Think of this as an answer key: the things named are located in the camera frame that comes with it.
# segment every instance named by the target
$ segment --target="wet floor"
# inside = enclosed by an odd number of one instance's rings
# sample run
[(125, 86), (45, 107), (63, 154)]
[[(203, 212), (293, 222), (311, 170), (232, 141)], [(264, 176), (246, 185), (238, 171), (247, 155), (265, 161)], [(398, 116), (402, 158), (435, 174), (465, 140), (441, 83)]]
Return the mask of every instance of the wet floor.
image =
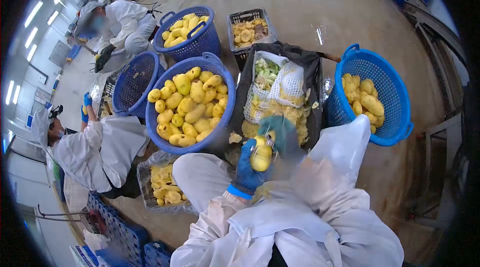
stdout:
[[(416, 170), (422, 168), (422, 148), (416, 136), (427, 127), (441, 122), (443, 108), (428, 56), (413, 27), (392, 0), (136, 1), (158, 1), (162, 4), (159, 9), (163, 13), (177, 12), (194, 5), (212, 7), (223, 49), (222, 60), (234, 76), (238, 69), (229, 50), (227, 16), (232, 12), (256, 7), (266, 9), (282, 42), (338, 55), (343, 54), (350, 44), (359, 43), (361, 48), (374, 51), (390, 62), (407, 87), (411, 100), (411, 121), (415, 127), (408, 139), (395, 146), (386, 148), (369, 144), (357, 187), (369, 193), (371, 208), (399, 235), (405, 249), (405, 259), (416, 264), (428, 259), (438, 242), (438, 233), (405, 222), (405, 203), (416, 188)], [(162, 14), (156, 13), (157, 20), (161, 16)], [(317, 28), (321, 30), (321, 39), (316, 32)], [(323, 76), (333, 77), (335, 63), (326, 59), (323, 62)], [(196, 221), (192, 215), (147, 212), (138, 198), (119, 198), (111, 203), (124, 215), (145, 226), (154, 240), (163, 240), (171, 247), (180, 246), (188, 238), (189, 224)]]

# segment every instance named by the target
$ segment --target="white mesh netting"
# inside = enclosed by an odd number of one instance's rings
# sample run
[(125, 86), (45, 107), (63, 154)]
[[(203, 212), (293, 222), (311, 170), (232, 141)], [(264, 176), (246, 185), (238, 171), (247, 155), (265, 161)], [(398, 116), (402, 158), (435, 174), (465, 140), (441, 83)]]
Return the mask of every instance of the white mesh netting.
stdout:
[[(255, 85), (255, 62), (260, 58), (270, 60), (280, 67), (270, 91), (261, 90)], [(303, 68), (301, 66), (286, 57), (265, 51), (255, 52), (253, 61), (253, 83), (250, 85), (247, 101), (243, 107), (243, 115), (247, 121), (258, 124), (270, 100), (296, 108), (303, 105)]]

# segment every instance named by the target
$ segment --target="face mask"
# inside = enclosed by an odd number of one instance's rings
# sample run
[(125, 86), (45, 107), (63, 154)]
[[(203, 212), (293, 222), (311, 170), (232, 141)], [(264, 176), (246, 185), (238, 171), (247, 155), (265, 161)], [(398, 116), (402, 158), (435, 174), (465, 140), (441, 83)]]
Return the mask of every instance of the face mask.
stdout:
[(92, 19), (92, 29), (96, 30), (97, 32), (101, 32), (103, 30), (103, 27), (105, 25), (105, 18), (102, 15), (96, 15)]

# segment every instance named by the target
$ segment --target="green vegetable scraps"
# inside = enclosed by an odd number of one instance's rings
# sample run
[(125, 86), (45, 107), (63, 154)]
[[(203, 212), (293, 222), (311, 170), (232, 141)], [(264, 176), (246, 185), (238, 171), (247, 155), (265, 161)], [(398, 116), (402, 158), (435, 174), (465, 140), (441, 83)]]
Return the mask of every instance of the green vegetable scraps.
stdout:
[(270, 91), (279, 70), (280, 67), (275, 62), (263, 58), (258, 59), (255, 62), (255, 85), (260, 90)]

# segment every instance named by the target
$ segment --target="knee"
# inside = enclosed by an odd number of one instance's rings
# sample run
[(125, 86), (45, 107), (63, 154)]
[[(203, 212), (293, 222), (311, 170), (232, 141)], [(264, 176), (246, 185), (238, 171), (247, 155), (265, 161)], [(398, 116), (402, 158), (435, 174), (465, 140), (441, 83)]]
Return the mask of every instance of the knee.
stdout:
[(145, 45), (147, 45), (146, 42), (146, 39), (133, 34), (125, 39), (125, 49), (132, 54), (140, 54), (147, 50), (147, 48), (145, 48)]

